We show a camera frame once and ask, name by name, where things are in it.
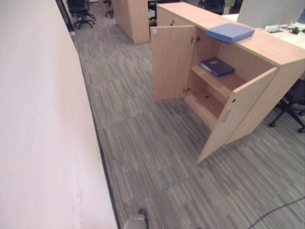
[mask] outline black cable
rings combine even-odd
[[[259,218],[254,224],[252,224],[248,229],[251,229],[252,227],[255,226],[255,224],[257,224],[257,223],[258,223],[259,221],[261,221],[263,218],[265,218],[265,217],[268,216],[269,214],[271,214],[271,213],[277,211],[278,209],[281,209],[281,208],[286,207],[286,206],[288,206],[288,205],[294,204],[294,203],[296,203],[296,202],[298,202],[298,201],[300,201],[300,200],[302,200],[302,199],[305,199],[305,196],[302,197],[302,198],[300,198],[300,199],[297,199],[297,200],[295,200],[295,201],[293,201],[293,202],[290,202],[290,203],[288,203],[288,204],[285,204],[285,205],[283,205],[283,206],[280,206],[280,207],[278,207],[278,208],[276,208],[276,209],[273,209],[272,211],[269,211],[268,213],[266,213],[266,214],[264,214],[262,217],[260,217],[260,218]]]

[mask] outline cabinet shelf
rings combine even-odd
[[[211,130],[215,127],[224,105],[212,94],[208,92],[196,95],[188,94],[185,97],[185,101]]]
[[[219,92],[224,98],[228,98],[232,91],[239,86],[246,83],[246,80],[239,77],[235,73],[228,74],[221,77],[215,77],[203,67],[196,65],[193,66],[192,71],[206,81],[212,88]]]

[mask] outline white desk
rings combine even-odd
[[[236,14],[227,14],[222,15],[224,18],[237,21],[238,13]],[[271,33],[271,35],[286,41],[288,43],[294,44],[305,49],[305,33],[302,33],[302,30],[305,29],[305,24],[295,23],[290,25],[289,27],[297,26],[301,30],[298,35],[290,33],[288,30],[281,29],[283,32]]]

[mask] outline wooden panel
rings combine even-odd
[[[148,3],[143,0],[127,0],[134,43],[143,43],[150,40]]]
[[[208,84],[193,71],[190,71],[187,87],[190,89],[190,91],[187,92],[188,94],[200,94],[207,91]]]
[[[132,38],[131,21],[128,12],[128,0],[112,0],[114,18],[129,38]]]
[[[160,4],[160,7],[204,30],[224,23],[241,24],[184,2]],[[255,30],[253,36],[232,45],[251,52],[276,66],[305,58],[304,49],[282,41],[261,30]]]
[[[235,73],[246,81],[268,71],[273,67],[269,62],[230,44],[222,43],[218,58],[235,68]]]
[[[228,98],[232,90],[246,83],[235,73],[222,77],[215,77],[210,72],[200,66],[193,66],[192,71],[205,80],[211,87],[218,91],[223,97]]]
[[[226,99],[224,98],[222,94],[220,94],[218,91],[216,91],[214,88],[212,88],[210,85],[207,86],[206,90],[212,94],[219,102],[221,102],[223,105],[225,105]]]
[[[157,16],[158,16],[158,26],[170,26],[173,21],[173,15],[164,10],[163,8],[157,6]]]
[[[252,133],[304,71],[304,60],[280,68],[228,143]]]
[[[198,8],[185,2],[159,4],[158,6],[164,10],[173,12],[175,15],[189,21],[190,23],[222,20],[222,17],[218,14]]]
[[[187,94],[185,101],[201,117],[204,123],[213,130],[224,105],[208,91],[201,94]]]
[[[146,1],[113,0],[112,7],[116,22],[134,43],[149,41]]]
[[[178,17],[177,15],[173,15],[173,25],[192,25],[189,21]]]
[[[151,27],[155,99],[185,96],[195,31],[194,26]]]
[[[261,30],[255,30],[252,37],[238,41],[235,45],[272,61],[277,66],[305,58],[304,49]]]
[[[198,163],[228,141],[277,69],[274,67],[233,91],[197,160]]]
[[[201,61],[216,57],[220,47],[219,41],[204,35],[204,30],[197,28],[191,66],[199,65]]]

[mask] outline office chair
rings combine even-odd
[[[231,6],[231,8],[230,8],[229,14],[239,13],[242,3],[243,3],[243,0],[235,0],[234,5]]]
[[[157,4],[163,4],[163,3],[174,3],[174,2],[180,2],[180,0],[156,0],[156,1],[149,1],[148,2],[148,9],[154,10],[154,16],[149,18],[149,20],[154,20],[154,24],[156,24],[157,20]]]
[[[107,14],[110,14],[110,17],[113,18],[113,8],[111,0],[104,0],[103,3],[108,4],[109,8],[111,8],[110,11],[105,13],[105,17],[107,17]]]
[[[217,13],[219,15],[224,14],[225,0],[199,0],[198,7],[205,10]]]
[[[305,132],[305,124],[298,117],[301,115],[305,115],[305,111],[301,110],[298,114],[292,109],[294,104],[305,105],[305,81],[298,79],[295,84],[289,89],[289,91],[285,94],[283,99],[281,99],[280,104],[276,107],[281,109],[281,113],[269,124],[270,127],[276,126],[276,121],[282,116],[283,113],[288,112],[292,118],[294,118],[302,128],[298,129],[298,132]]]
[[[95,24],[93,20],[88,20],[87,17],[91,17],[92,19],[95,19],[95,16],[93,14],[89,13],[89,1],[87,0],[67,0],[69,11],[72,15],[76,15],[76,22],[74,23],[74,26],[78,25],[78,29],[81,29],[81,26],[83,24],[89,24],[92,28],[92,24]]]

